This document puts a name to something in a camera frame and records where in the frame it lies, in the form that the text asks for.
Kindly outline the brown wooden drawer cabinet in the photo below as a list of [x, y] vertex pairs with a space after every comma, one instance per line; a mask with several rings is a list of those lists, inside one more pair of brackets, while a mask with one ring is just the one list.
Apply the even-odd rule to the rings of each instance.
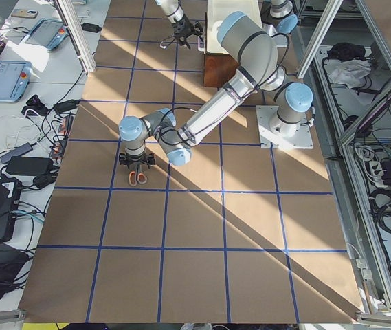
[[204, 56], [203, 85], [221, 87], [235, 74], [238, 62], [229, 54], [206, 53]]

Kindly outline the blue teach pendant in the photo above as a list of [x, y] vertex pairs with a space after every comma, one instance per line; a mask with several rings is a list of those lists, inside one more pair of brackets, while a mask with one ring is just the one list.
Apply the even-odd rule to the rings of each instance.
[[28, 61], [0, 61], [0, 102], [18, 102], [32, 76]]
[[68, 37], [67, 28], [62, 21], [40, 19], [21, 39], [20, 44], [38, 45], [48, 52], [54, 51]]

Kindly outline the blue teach pendant lower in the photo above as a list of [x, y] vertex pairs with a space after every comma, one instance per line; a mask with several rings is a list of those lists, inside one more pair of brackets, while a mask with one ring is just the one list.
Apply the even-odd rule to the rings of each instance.
[[28, 61], [0, 61], [0, 102], [18, 102], [32, 76]]

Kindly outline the white power strip in cabinet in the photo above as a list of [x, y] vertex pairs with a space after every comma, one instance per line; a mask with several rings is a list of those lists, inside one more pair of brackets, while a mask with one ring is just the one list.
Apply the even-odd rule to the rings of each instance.
[[372, 184], [377, 188], [386, 188], [388, 185], [384, 183], [383, 175], [385, 173], [384, 169], [381, 166], [381, 163], [378, 161], [371, 160], [368, 162], [370, 178]]

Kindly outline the brown paper table cover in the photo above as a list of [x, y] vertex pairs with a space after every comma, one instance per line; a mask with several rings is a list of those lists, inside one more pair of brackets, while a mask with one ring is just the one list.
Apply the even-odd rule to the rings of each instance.
[[112, 1], [20, 308], [28, 322], [345, 323], [361, 309], [319, 144], [259, 145], [252, 95], [181, 167], [131, 187], [118, 164], [122, 116], [214, 95], [203, 55], [159, 48], [154, 1]]

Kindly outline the black small power adapter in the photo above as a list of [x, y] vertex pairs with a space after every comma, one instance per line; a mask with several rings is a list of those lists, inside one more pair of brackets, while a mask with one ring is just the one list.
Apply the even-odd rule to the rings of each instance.
[[99, 25], [94, 23], [87, 23], [87, 22], [82, 23], [81, 27], [86, 32], [98, 33], [102, 30], [102, 28]]

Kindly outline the white crumpled cloth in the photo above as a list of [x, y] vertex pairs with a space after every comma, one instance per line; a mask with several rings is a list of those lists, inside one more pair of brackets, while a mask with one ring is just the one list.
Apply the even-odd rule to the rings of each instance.
[[365, 81], [366, 76], [371, 72], [371, 64], [364, 60], [349, 60], [340, 63], [329, 74], [331, 83], [346, 85], [348, 88], [361, 87]]

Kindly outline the black cloth bundle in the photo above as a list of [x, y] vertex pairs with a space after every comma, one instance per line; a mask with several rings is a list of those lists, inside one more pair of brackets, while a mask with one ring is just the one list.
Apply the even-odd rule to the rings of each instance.
[[351, 61], [366, 59], [366, 49], [363, 45], [355, 45], [352, 43], [336, 43], [327, 51], [329, 58], [336, 58], [340, 61]]

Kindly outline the blue teach pendant upper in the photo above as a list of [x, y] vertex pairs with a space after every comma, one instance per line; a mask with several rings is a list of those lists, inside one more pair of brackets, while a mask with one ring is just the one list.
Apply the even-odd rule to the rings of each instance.
[[67, 28], [62, 21], [40, 19], [21, 39], [20, 44], [38, 45], [48, 52], [54, 51], [68, 37]]

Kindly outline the black power strip orange switches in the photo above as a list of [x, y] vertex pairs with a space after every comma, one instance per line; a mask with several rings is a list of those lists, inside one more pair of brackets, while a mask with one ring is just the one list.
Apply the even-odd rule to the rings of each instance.
[[56, 164], [60, 165], [67, 148], [68, 139], [71, 133], [71, 128], [74, 122], [75, 115], [68, 113], [65, 116], [56, 116], [50, 122], [52, 131], [54, 132], [53, 143], [50, 146], [49, 157], [52, 158]]

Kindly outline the black power adapter brick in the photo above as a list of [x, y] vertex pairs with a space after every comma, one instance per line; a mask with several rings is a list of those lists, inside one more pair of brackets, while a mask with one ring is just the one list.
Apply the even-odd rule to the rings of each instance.
[[46, 157], [18, 157], [10, 159], [6, 173], [21, 176], [37, 176], [53, 169], [53, 161]]

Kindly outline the white plastic tray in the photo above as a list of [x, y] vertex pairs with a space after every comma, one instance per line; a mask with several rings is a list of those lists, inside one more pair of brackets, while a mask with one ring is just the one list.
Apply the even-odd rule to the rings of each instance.
[[232, 30], [243, 17], [262, 28], [260, 8], [257, 0], [223, 1], [209, 0], [206, 20], [205, 50], [210, 54], [227, 54], [222, 42], [230, 38]]

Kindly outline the orange grey handled scissors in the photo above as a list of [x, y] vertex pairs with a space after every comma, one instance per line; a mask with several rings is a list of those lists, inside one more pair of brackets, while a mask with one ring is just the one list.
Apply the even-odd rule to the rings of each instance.
[[130, 169], [129, 177], [128, 177], [129, 186], [136, 187], [137, 185], [146, 184], [148, 178], [144, 174], [141, 164], [139, 163], [132, 164], [129, 169]]

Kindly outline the aluminium frame post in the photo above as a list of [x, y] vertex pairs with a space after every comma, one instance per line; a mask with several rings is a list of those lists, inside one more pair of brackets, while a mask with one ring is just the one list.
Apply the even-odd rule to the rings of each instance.
[[70, 0], [54, 0], [54, 6], [70, 35], [76, 56], [85, 72], [93, 72], [96, 62], [85, 38], [82, 26]]

